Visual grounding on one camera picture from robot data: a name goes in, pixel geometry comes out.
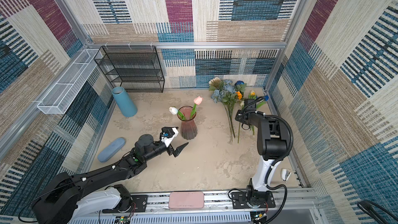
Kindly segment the yellow tulip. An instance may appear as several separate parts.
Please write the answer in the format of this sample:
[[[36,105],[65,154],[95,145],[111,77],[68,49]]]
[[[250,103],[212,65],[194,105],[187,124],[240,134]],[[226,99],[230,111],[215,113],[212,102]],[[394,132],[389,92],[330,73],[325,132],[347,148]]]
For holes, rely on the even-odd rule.
[[[248,95],[248,98],[255,100],[257,98],[256,92],[254,90],[251,90],[250,94]]]

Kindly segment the pink ribbed glass vase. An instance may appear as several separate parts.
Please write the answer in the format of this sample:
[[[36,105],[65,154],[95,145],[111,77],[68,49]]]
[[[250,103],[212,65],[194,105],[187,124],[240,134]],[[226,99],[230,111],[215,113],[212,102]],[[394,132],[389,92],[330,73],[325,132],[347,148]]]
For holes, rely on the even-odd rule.
[[[182,138],[185,140],[192,140],[198,134],[198,129],[194,121],[197,116],[197,113],[195,113],[191,117],[192,110],[193,107],[191,106],[183,106],[179,109],[179,111],[184,115],[184,119],[178,115],[178,118],[181,121],[181,127],[179,128],[179,133],[182,136]]]

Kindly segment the pink tulip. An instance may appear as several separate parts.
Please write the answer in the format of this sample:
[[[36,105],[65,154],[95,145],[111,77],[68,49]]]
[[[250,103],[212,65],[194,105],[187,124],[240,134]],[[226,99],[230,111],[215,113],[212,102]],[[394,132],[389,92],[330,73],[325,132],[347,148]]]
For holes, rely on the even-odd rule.
[[[201,96],[198,96],[197,98],[194,99],[194,106],[192,108],[191,114],[190,114],[190,118],[192,119],[194,117],[194,115],[197,112],[197,106],[201,104],[203,98]]]

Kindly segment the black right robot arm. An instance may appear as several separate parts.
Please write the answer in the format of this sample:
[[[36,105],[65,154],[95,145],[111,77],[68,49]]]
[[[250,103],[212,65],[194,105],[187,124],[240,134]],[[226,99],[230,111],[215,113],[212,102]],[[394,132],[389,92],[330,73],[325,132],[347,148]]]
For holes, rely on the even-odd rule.
[[[290,125],[281,117],[267,115],[260,111],[239,110],[235,120],[258,129],[257,151],[259,165],[247,186],[248,206],[255,208],[262,204],[274,207],[272,191],[280,186],[271,186],[272,177],[278,165],[287,157],[293,147],[293,132]]]

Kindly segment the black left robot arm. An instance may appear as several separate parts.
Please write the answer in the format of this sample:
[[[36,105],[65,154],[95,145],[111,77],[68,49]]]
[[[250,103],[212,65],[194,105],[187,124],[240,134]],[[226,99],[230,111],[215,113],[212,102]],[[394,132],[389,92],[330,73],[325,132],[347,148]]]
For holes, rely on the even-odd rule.
[[[69,221],[93,212],[111,209],[130,212],[135,203],[130,192],[120,181],[131,179],[147,168],[147,162],[166,152],[178,157],[187,143],[173,148],[176,132],[162,132],[159,141],[150,134],[142,135],[134,148],[118,162],[100,169],[68,175],[58,174],[31,204],[40,224],[67,224]]]

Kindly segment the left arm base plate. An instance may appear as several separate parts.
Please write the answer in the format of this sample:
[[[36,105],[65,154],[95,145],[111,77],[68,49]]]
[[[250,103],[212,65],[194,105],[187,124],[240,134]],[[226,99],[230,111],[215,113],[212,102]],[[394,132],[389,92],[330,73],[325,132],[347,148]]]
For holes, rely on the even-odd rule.
[[[130,199],[122,199],[113,209],[104,209],[102,214],[143,213],[146,211],[148,195],[132,195]]]

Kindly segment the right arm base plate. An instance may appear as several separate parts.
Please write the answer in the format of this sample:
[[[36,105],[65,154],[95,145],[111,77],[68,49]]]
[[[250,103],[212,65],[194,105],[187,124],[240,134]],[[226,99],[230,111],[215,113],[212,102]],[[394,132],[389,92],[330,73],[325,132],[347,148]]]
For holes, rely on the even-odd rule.
[[[255,191],[252,193],[233,191],[229,193],[234,209],[275,208],[275,198],[271,191]]]

